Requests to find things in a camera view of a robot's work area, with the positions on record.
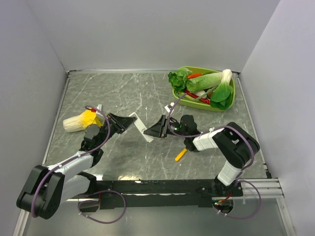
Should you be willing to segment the white remote control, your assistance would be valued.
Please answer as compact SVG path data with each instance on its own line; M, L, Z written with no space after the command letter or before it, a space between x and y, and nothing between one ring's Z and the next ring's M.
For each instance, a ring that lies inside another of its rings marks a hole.
M147 143L152 142L154 139L151 136L144 134L144 131L147 130L147 127L136 114L136 112L131 113L129 117L136 118L134 122L135 127L138 129L138 131L141 133L142 137L146 140Z

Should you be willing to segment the yellow handled screwdriver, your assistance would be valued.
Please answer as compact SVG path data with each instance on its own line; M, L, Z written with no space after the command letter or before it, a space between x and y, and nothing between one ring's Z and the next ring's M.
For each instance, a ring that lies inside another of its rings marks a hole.
M184 155L185 153L187 152L187 149L184 148L175 158L175 161L178 162Z

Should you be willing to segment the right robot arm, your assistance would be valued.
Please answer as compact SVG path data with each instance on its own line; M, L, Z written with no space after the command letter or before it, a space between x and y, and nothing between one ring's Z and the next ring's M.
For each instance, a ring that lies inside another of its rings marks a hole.
M144 134L157 138L166 138L167 135L182 137L185 148L192 152L219 149L226 161L210 186L211 194L217 196L226 196L233 191L237 179L260 150L256 139L236 123L230 122L202 133L192 115L184 115L180 121L162 115L156 124L144 130Z

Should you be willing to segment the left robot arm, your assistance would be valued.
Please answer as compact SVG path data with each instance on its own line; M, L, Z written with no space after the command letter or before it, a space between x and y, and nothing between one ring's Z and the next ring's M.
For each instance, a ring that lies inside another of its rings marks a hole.
M80 149L57 164L35 166L18 198L16 206L33 217L51 218L60 204L76 195L93 197L97 192L96 177L85 171L95 166L103 155L102 146L114 134L122 134L137 117L120 117L109 113L103 126L89 125Z

